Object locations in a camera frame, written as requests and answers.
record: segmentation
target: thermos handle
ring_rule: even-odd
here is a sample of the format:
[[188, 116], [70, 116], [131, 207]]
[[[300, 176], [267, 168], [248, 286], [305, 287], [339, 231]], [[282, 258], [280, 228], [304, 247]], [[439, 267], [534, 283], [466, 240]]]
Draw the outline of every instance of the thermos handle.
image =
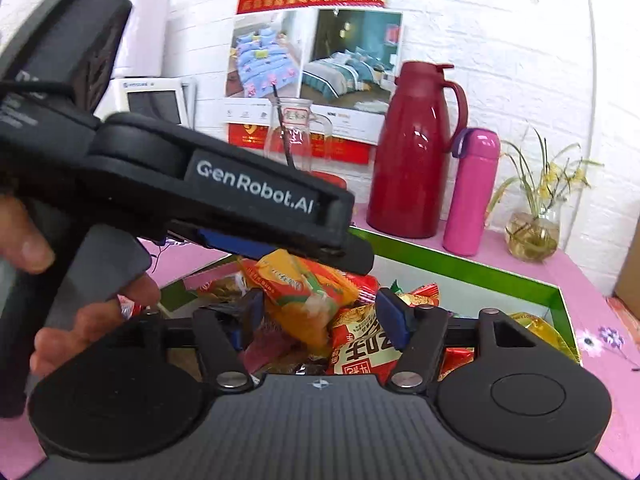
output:
[[322, 130], [324, 131], [324, 160], [326, 162], [332, 160], [334, 154], [334, 146], [332, 143], [334, 138], [334, 125], [328, 117], [319, 114], [311, 114], [309, 116], [309, 122], [322, 124]]
[[456, 93], [456, 99], [458, 100], [458, 124], [456, 125], [456, 129], [453, 132], [451, 137], [451, 142], [456, 138], [457, 134], [459, 134], [464, 128], [466, 128], [466, 121], [469, 117], [469, 109], [466, 104], [466, 95], [465, 91], [462, 89], [458, 83], [454, 83], [453, 81], [445, 81], [444, 86], [446, 88], [451, 88]]

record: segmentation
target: purple bottle cap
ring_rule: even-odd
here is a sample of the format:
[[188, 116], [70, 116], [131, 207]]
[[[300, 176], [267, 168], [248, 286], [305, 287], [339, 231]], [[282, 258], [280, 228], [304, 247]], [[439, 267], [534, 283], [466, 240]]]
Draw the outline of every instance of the purple bottle cap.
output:
[[500, 138], [485, 128], [465, 128], [451, 142], [451, 155], [454, 158], [475, 155], [497, 160], [500, 158]]

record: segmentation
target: human hand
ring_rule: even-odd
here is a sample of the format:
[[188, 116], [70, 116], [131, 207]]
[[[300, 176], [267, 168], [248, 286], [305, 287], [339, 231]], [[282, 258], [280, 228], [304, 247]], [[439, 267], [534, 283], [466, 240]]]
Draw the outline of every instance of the human hand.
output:
[[[0, 256], [17, 269], [31, 274], [44, 272], [55, 259], [24, 205], [5, 195], [0, 195]], [[121, 294], [142, 305], [156, 304], [160, 300], [156, 282], [146, 274], [127, 285]], [[123, 322], [117, 299], [82, 307], [71, 331], [43, 328], [37, 333], [31, 371], [40, 376], [50, 374]]]

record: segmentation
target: glass jar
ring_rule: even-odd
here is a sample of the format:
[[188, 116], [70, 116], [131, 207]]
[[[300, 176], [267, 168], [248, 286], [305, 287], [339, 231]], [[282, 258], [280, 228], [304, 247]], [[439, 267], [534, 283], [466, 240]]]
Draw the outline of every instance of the glass jar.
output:
[[560, 243], [560, 216], [565, 201], [563, 197], [546, 200], [538, 196], [539, 213], [532, 214], [523, 194], [505, 227], [509, 252], [525, 262], [542, 262], [555, 253]]

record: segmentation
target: yellow snack bag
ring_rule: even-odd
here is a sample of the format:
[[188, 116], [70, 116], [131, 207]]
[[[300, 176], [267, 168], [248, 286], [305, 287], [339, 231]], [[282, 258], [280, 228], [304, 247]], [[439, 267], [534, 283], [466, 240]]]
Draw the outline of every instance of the yellow snack bag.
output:
[[356, 285], [340, 272], [278, 249], [259, 262], [241, 260], [247, 278], [268, 297], [267, 313], [285, 332], [305, 342], [312, 353], [327, 356], [327, 324], [340, 307], [358, 297]]
[[527, 312], [511, 314], [510, 317], [530, 332], [533, 332], [542, 339], [542, 341], [549, 343], [553, 348], [561, 351], [564, 355], [580, 364], [580, 356], [572, 352], [564, 339], [562, 339], [562, 336], [558, 333], [558, 330], [549, 325], [544, 319], [534, 316], [533, 314], [528, 314]]

